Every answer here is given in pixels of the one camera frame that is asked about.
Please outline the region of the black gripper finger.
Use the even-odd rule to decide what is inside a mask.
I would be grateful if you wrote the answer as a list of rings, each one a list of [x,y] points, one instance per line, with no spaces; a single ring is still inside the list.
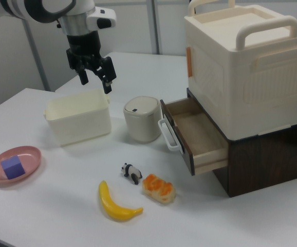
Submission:
[[[104,93],[109,94],[117,77],[111,57],[94,58],[93,63],[93,73],[101,80]]]
[[[76,71],[82,85],[87,84],[88,77],[85,71],[84,63],[82,61],[82,56],[74,54],[70,48],[67,49],[66,54],[67,54],[70,69],[73,69]]]

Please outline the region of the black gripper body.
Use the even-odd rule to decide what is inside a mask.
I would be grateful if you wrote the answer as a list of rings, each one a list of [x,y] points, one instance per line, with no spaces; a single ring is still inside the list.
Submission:
[[[67,36],[70,49],[67,50],[67,57],[70,65],[75,65],[77,56],[93,58],[95,64],[101,65],[100,55],[101,43],[97,31],[92,31],[81,36]]]

